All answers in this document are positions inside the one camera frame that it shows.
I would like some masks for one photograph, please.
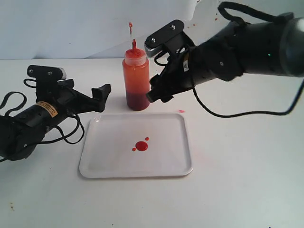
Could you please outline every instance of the bottle cap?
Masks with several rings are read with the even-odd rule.
[[[132,49],[125,52],[124,58],[125,63],[133,67],[143,65],[147,59],[145,51],[136,47],[135,39],[132,42]]]

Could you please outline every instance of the black strap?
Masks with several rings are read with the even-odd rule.
[[[10,113],[13,112],[13,111],[20,110],[21,108],[24,107],[24,105],[25,105],[26,102],[27,102],[27,97],[26,97],[23,93],[12,91],[12,92],[9,92],[8,94],[5,95],[5,97],[3,98],[2,103],[0,104],[0,109],[4,108],[4,106],[6,105],[6,103],[7,103],[8,99],[9,99],[9,97],[12,96],[13,94],[20,94],[20,95],[22,95],[22,96],[23,96],[23,101],[22,101],[22,103],[19,104],[16,108],[9,109],[9,110],[5,113],[5,116],[10,115]]]
[[[226,9],[232,9],[232,10],[236,10],[245,14],[248,14],[254,18],[258,18],[264,21],[268,21],[268,22],[273,22],[275,21],[276,17],[267,13],[263,13],[261,11],[258,11],[254,8],[251,8],[249,6],[245,6],[243,4],[240,3],[235,3],[235,2],[228,2],[228,1],[224,1],[222,2],[219,6],[218,6],[218,10],[220,12],[220,14],[227,20],[230,21],[235,21],[236,23],[238,23],[239,25],[246,25],[246,22],[240,18],[240,17],[236,17],[236,16],[232,16],[231,14],[229,14]]]

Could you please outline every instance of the ketchup bottle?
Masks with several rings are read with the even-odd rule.
[[[135,39],[132,42],[132,49],[125,53],[123,76],[128,106],[134,111],[147,108],[150,104],[146,97],[150,90],[149,60],[145,51],[136,48]]]

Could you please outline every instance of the white tabletop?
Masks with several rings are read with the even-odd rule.
[[[125,102],[121,59],[0,61],[0,100],[9,91],[28,97],[22,81],[30,64],[63,67],[75,89],[111,83],[104,113],[132,113]],[[161,67],[151,61],[153,76]],[[301,79],[244,75],[197,86],[203,102],[222,114],[284,111]],[[8,102],[16,106],[17,95]],[[77,145],[39,145],[25,160],[0,164],[0,226],[3,228],[96,227],[304,227],[304,99],[285,117],[252,115],[219,119],[206,113],[191,91],[157,101],[145,113],[184,110],[194,170],[184,178],[88,180],[78,172],[84,140]],[[87,127],[96,113],[82,114]],[[70,132],[75,123],[60,125]],[[49,132],[45,139],[59,134]]]

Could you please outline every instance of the white tray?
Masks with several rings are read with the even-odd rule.
[[[148,149],[133,151],[138,141]],[[180,114],[102,114],[90,122],[79,164],[86,178],[173,177],[192,169]]]

